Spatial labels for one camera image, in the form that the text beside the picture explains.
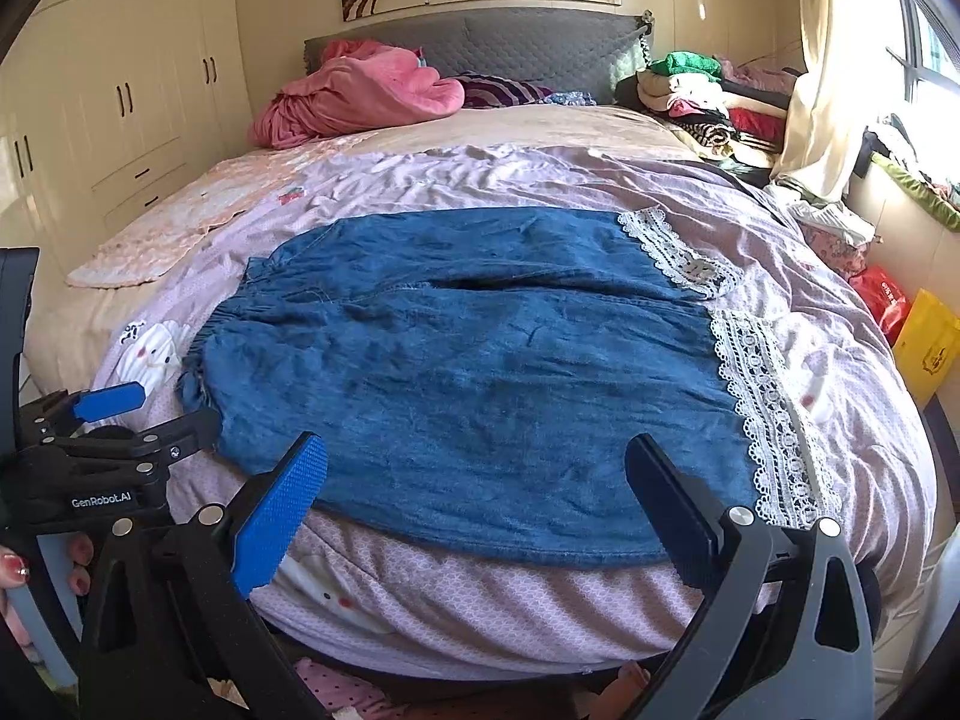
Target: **screw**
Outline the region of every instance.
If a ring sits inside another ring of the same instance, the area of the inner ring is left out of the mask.
[[[114,536],[126,536],[131,530],[133,530],[133,520],[129,517],[118,519],[117,522],[114,522],[113,527],[110,528]]]
[[[216,525],[223,518],[224,508],[222,506],[217,506],[217,504],[211,504],[210,506],[203,507],[203,509],[200,509],[200,514],[198,516],[200,525]]]
[[[727,517],[737,525],[747,526],[754,523],[754,513],[744,506],[734,506],[727,512]]]
[[[840,523],[835,519],[830,519],[829,517],[824,517],[820,520],[820,532],[824,536],[829,536],[830,538],[837,538],[840,535]]]

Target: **cream wall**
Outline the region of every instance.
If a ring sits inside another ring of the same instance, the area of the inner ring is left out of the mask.
[[[799,0],[623,0],[618,7],[556,0],[492,0],[410,8],[349,25],[341,20],[340,0],[237,0],[253,109],[259,111],[280,86],[302,75],[307,38],[418,13],[504,4],[577,6],[625,14],[649,9],[656,17],[654,51],[658,55],[676,48],[723,53],[746,61],[768,53],[776,55],[784,47],[797,45],[800,37]]]
[[[866,179],[851,178],[847,204],[877,225],[883,239],[871,247],[871,265],[887,271],[909,298],[924,288],[960,316],[960,233],[930,217],[876,165],[870,165]],[[937,395],[960,439],[960,362],[950,369]]]

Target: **red plastic bag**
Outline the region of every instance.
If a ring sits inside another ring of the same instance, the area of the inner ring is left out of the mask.
[[[853,276],[850,286],[867,304],[887,343],[894,346],[896,337],[904,328],[906,316],[912,308],[904,291],[896,285],[884,269],[876,265],[870,266],[862,274]]]

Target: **floor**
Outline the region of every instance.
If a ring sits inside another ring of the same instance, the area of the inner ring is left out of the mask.
[[[940,453],[937,451],[937,445],[933,442],[928,428],[928,437],[930,437],[930,446],[933,449],[933,460],[937,466],[937,512],[933,523],[933,539],[930,542],[931,547],[946,541],[953,529],[956,527],[956,518],[953,514],[953,503],[950,499],[949,488],[947,487],[947,476],[944,474],[944,466],[940,459]],[[933,559],[928,561],[932,567]],[[907,604],[898,615],[887,626],[886,631],[880,637],[874,648],[874,672],[877,682],[877,691],[875,699],[877,700],[876,717],[890,706],[896,699],[896,690],[899,685],[899,675],[901,675],[907,656],[910,653],[910,647],[913,644],[913,638],[917,629],[917,613],[920,606],[919,594],[912,603]]]

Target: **yellow bag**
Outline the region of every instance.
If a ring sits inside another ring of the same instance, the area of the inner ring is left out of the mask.
[[[919,408],[947,378],[960,350],[960,319],[936,295],[920,290],[894,344],[896,368]]]

